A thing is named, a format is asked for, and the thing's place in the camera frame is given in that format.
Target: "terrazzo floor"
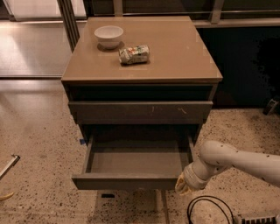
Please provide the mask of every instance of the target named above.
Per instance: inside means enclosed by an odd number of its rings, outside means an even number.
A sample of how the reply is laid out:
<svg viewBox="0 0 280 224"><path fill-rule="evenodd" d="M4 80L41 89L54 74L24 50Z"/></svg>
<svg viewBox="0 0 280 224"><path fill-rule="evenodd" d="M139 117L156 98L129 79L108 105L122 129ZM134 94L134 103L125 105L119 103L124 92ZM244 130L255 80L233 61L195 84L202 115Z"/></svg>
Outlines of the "terrazzo floor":
<svg viewBox="0 0 280 224"><path fill-rule="evenodd" d="M186 208L200 195L224 200L237 214L280 210L280 188L231 168L206 189L180 196L156 191L79 191L71 180L81 173L86 146L70 116L59 80L1 80L0 170L21 157L0 181L0 223L188 223ZM280 117L261 109L213 109L195 145L213 139L245 151L280 155ZM114 198L103 198L104 193ZM201 201L193 223L227 223L221 211Z"/></svg>

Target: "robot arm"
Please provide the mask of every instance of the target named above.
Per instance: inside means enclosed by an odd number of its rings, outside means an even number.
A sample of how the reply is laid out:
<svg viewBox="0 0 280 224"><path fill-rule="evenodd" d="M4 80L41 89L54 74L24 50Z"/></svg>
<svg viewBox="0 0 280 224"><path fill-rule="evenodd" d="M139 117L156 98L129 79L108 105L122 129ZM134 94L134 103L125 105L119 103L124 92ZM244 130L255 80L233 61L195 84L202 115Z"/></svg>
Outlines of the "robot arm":
<svg viewBox="0 0 280 224"><path fill-rule="evenodd" d="M175 190L202 190L212 176L234 167L274 186L280 187L280 156L237 150L217 141L206 141L198 160L185 167L178 177Z"/></svg>

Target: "black cable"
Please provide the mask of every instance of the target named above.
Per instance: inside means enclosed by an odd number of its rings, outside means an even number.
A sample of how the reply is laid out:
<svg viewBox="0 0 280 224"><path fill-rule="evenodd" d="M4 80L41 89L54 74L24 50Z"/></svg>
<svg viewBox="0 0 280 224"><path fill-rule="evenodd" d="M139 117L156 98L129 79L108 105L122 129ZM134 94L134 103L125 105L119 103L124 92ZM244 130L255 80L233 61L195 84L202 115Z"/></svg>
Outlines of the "black cable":
<svg viewBox="0 0 280 224"><path fill-rule="evenodd" d="M214 197L214 196L210 196L210 195L199 196L199 197L193 199L193 200L189 203L189 205L188 205L188 207L187 207L187 219L188 219L188 221L189 221L189 224L193 224L193 222L192 222L192 220L191 220L191 218L192 218L192 212L193 212L193 207L195 206L195 204L196 204L197 202L199 202L199 201L201 201L201 200L207 200L207 201L210 201L210 202L212 202L213 204L215 204L215 205L224 213L224 215L225 215L226 218L227 218L227 223L230 224L229 218L228 218L228 216L226 215L225 211L224 211L217 203L215 203L214 201L212 201L212 200L210 200L210 199L208 199L208 198L215 199L215 200L218 200L218 201L220 201L221 203L223 203L223 204L227 207L228 211L230 212L232 223L235 224L235 219L234 219L233 213L232 213L230 207L226 204L226 202L224 202L223 200L218 199L218 198L216 198L216 197Z"/></svg>

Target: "can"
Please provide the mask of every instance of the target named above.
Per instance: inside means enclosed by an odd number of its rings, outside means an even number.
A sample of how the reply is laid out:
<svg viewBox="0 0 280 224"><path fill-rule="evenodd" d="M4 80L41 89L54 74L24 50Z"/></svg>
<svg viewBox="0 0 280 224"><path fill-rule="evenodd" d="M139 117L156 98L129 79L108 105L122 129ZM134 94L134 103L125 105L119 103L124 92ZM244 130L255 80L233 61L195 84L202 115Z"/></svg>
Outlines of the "can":
<svg viewBox="0 0 280 224"><path fill-rule="evenodd" d="M150 49L147 45L126 47L119 50L120 63L130 65L147 62L150 57Z"/></svg>

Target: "white bowl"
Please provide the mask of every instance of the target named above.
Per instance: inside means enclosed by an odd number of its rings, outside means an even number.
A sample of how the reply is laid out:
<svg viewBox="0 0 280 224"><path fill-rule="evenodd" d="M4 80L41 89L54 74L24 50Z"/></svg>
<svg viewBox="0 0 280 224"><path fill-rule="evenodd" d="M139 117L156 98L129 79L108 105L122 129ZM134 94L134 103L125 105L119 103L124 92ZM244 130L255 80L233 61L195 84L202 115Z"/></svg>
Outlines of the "white bowl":
<svg viewBox="0 0 280 224"><path fill-rule="evenodd" d="M106 25L96 29L94 35L103 47L114 49L121 43L123 29L115 25Z"/></svg>

